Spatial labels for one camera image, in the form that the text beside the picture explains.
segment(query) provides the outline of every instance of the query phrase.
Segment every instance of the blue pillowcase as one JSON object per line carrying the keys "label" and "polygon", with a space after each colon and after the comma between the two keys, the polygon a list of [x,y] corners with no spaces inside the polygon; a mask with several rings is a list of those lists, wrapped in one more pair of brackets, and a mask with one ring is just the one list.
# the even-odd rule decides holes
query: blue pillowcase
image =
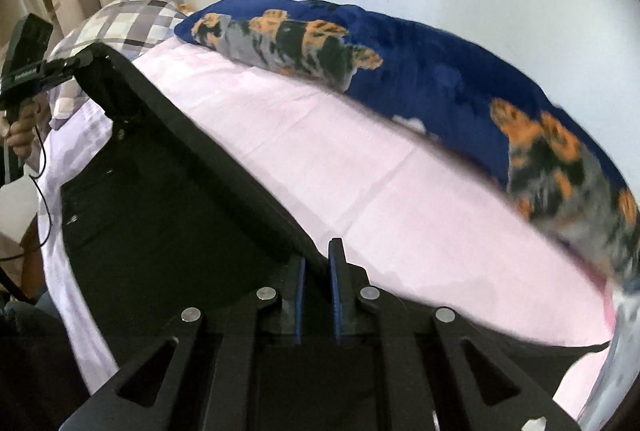
{"label": "blue pillowcase", "polygon": [[540,87],[484,48],[324,1],[222,0],[175,33],[245,64],[324,82],[389,118],[418,119],[494,176],[542,231],[628,289],[640,286],[638,208],[621,173]]}

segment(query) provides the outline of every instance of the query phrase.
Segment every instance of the plaid pillow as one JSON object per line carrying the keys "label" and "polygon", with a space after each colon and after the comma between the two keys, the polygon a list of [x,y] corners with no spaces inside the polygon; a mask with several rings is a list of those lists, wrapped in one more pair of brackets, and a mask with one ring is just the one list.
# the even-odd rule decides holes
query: plaid pillow
{"label": "plaid pillow", "polygon": [[[171,0],[116,0],[62,39],[49,60],[71,57],[100,41],[133,61],[171,37],[185,17]],[[49,91],[51,127],[62,127],[87,98],[74,78]]]}

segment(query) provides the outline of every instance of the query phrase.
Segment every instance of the person's hand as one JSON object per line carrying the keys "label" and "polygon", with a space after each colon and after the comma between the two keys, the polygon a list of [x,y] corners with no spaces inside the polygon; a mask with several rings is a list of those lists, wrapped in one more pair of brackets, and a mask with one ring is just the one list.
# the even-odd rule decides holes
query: person's hand
{"label": "person's hand", "polygon": [[0,119],[0,134],[4,139],[4,143],[12,148],[14,153],[23,160],[31,155],[31,145],[35,138],[33,128],[36,125],[37,111],[38,104],[32,100],[20,108],[20,116],[11,126],[8,125],[4,118]]}

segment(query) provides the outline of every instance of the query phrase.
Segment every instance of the silver bolt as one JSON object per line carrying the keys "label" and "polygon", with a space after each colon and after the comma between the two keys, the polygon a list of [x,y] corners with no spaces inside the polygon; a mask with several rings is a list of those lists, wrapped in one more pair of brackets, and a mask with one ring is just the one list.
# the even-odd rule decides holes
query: silver bolt
{"label": "silver bolt", "polygon": [[185,323],[192,323],[194,321],[197,321],[198,319],[200,319],[200,316],[202,314],[200,313],[200,310],[198,310],[197,308],[191,307],[191,308],[185,308],[182,311],[182,320]]}
{"label": "silver bolt", "polygon": [[374,286],[366,286],[360,290],[360,295],[368,301],[375,301],[380,297],[380,290]]}
{"label": "silver bolt", "polygon": [[268,301],[276,297],[276,290],[270,286],[263,286],[255,294],[258,296],[260,301]]}
{"label": "silver bolt", "polygon": [[447,307],[438,308],[436,310],[436,319],[438,321],[442,321],[443,323],[450,323],[456,318],[456,313]]}

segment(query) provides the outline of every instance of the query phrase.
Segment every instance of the mattress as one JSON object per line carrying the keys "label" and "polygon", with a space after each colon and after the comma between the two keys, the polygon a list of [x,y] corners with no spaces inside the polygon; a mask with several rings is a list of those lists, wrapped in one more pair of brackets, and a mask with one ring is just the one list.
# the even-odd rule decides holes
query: mattress
{"label": "mattress", "polygon": [[[582,346],[611,338],[604,283],[434,141],[309,82],[177,38],[134,64],[279,199],[323,254],[341,237],[348,261],[366,268],[372,284],[524,339]],[[60,186],[110,136],[111,121],[87,102],[50,133],[40,180],[53,219],[42,249],[47,287],[92,393],[117,366],[65,254]],[[573,417],[606,353],[584,357],[562,381],[556,401]]]}

